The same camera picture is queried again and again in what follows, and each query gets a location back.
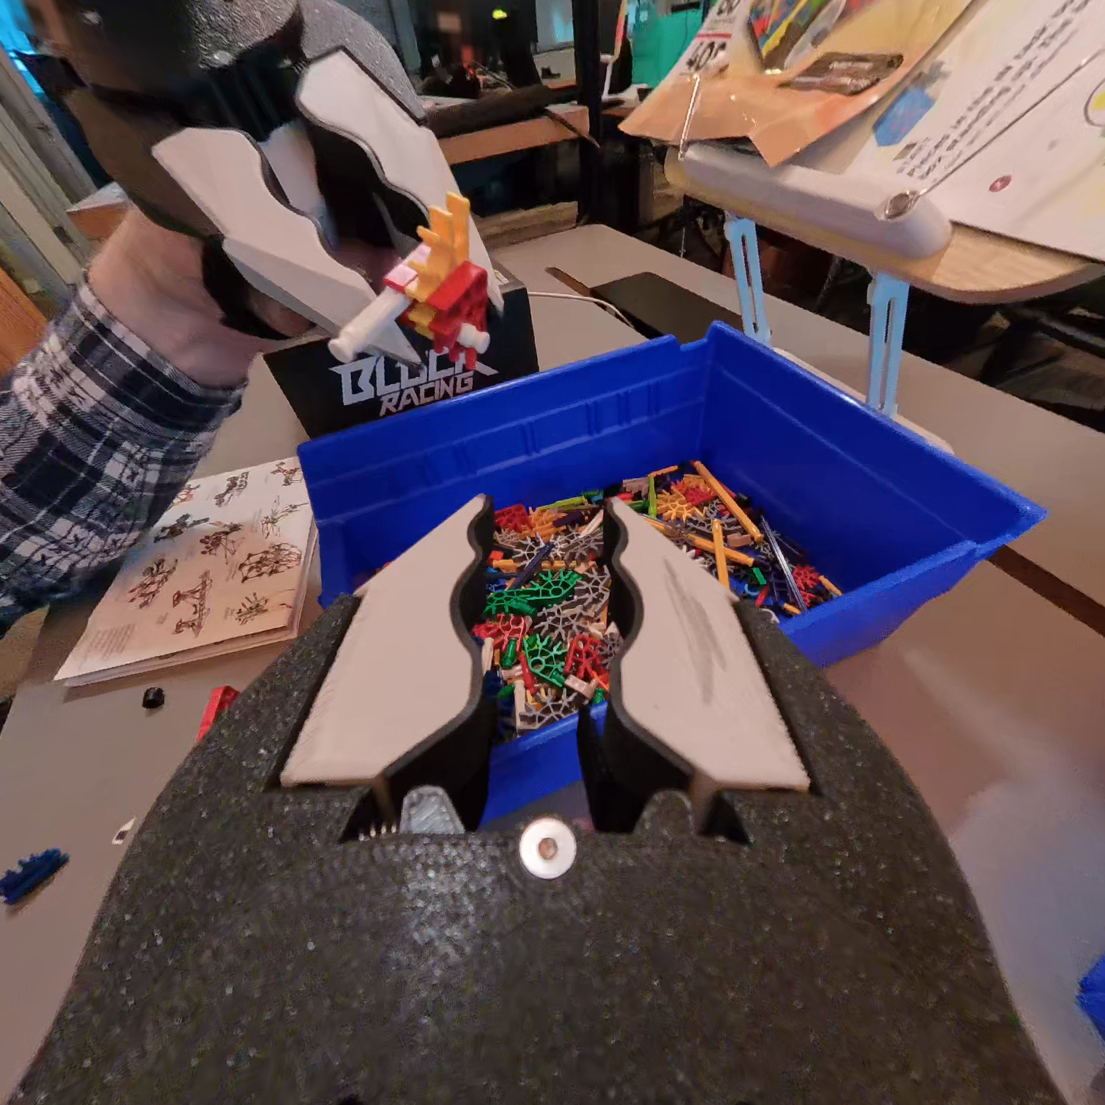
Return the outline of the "person's left hand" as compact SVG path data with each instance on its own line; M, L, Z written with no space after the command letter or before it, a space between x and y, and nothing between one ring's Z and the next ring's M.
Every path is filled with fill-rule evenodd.
M263 295L255 298L255 310L279 340L228 328L203 285L201 242L159 227L134 206L94 257L87 283L130 333L207 387L240 386L257 356L280 350L311 331L309 323Z

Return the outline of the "blue plastic bin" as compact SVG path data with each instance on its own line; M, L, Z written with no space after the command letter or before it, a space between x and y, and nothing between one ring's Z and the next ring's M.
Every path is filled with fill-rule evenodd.
M325 604L359 603L359 588L475 496L492 498L495 515L700 462L843 591L784 623L732 599L767 682L767 648L753 644L754 631L832 666L887 638L1043 517L995 479L721 325L691 345L653 341L320 438L299 458ZM768 688L811 777L808 792L780 794L815 794L812 740L797 736L782 688ZM615 753L626 749L605 734L611 698L571 717L594 825L626 832L654 795L675 791L705 830L726 792L643 796L620 782Z

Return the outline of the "small blue toy piece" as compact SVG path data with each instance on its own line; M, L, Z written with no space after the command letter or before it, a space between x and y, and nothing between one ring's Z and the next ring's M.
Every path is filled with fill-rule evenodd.
M20 859L2 877L2 902L5 907L20 905L45 886L70 862L70 855L58 848L38 852Z

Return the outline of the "colourful toy package bag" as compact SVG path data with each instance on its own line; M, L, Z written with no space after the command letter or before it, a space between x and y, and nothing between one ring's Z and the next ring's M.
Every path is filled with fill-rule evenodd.
M621 124L680 148L749 141L770 167L896 91L971 2L720 2Z

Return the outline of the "black box with red print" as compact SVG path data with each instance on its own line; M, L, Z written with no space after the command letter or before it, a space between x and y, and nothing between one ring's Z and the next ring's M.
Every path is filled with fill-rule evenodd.
M311 438L376 423L417 408L486 391L540 369L530 296L517 281L503 286L504 312L488 315L491 342L472 369L438 354L422 336L408 333L417 367L375 350L340 363L325 341L266 357L266 363Z

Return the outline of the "red toy connector piece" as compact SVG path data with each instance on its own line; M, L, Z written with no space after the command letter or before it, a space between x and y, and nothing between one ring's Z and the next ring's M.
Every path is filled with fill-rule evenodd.
M219 686L213 688L203 712L203 719L198 729L196 744L200 744L209 734L217 720L238 698L240 691L233 686Z

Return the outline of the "pile of colourful toy pieces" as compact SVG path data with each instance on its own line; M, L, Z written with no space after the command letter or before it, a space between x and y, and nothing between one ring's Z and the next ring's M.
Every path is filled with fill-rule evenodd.
M603 561L604 502L643 517L675 552L786 623L841 599L805 549L747 495L690 462L546 506L494 516L482 620L472 628L494 742L508 744L605 703L624 636Z

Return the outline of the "red yellow toy construction piece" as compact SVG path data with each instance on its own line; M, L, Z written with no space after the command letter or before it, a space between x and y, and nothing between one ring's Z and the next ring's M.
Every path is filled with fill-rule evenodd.
M369 349L383 350L388 331L413 329L463 370L475 370L488 352L490 277L471 257L471 206L446 194L419 228L420 246L386 277L380 295L328 344L344 365Z

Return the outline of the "tilted board stand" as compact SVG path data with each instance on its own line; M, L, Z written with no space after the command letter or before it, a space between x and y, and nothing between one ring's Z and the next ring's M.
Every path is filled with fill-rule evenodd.
M930 198L862 175L771 169L724 144L670 150L665 173L688 199L918 294L909 352L1103 432L1101 262L955 225Z

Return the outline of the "person's left forearm plaid sleeve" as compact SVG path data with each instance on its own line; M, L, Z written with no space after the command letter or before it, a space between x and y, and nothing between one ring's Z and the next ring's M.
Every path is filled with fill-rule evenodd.
M83 278L2 392L2 633L158 524L241 406L153 352Z

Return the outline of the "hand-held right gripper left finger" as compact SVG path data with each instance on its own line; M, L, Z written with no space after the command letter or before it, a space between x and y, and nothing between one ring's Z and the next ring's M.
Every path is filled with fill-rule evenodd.
M472 631L492 542L494 500L475 496L359 588L282 787L488 791L496 721Z

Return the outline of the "black flat tablet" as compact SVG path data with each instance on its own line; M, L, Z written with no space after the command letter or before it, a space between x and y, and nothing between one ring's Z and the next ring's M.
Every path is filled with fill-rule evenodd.
M722 324L742 332L740 313L699 296L654 273L637 273L600 286L587 286L559 267L546 274L634 329L646 340L675 337L680 344L703 340L712 325Z

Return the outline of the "white instruction sheet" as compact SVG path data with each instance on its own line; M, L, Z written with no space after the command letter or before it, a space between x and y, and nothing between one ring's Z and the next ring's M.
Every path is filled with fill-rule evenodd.
M857 164L954 224L1101 264L1103 52L1103 2L986 3Z

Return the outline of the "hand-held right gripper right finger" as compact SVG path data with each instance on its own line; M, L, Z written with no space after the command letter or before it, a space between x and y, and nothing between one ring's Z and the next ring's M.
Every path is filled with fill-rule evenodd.
M645 798L683 788L808 792L811 777L722 584L611 499L603 556L609 615L622 637L612 662L605 734L620 782Z

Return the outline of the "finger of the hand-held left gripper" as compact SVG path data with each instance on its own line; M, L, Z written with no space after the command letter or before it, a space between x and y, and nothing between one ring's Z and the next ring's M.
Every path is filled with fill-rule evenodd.
M259 292L332 338L374 311L378 296L366 279L329 252L312 219L273 191L267 160L249 136L183 129L152 154L213 224L232 265Z
M319 246L295 302L358 315L461 189L391 48L303 48L294 210Z

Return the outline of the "paper sheet on table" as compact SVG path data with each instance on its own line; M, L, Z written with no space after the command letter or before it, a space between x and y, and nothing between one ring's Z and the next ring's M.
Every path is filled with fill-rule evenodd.
M192 479L54 681L86 687L298 636L317 536L298 457Z

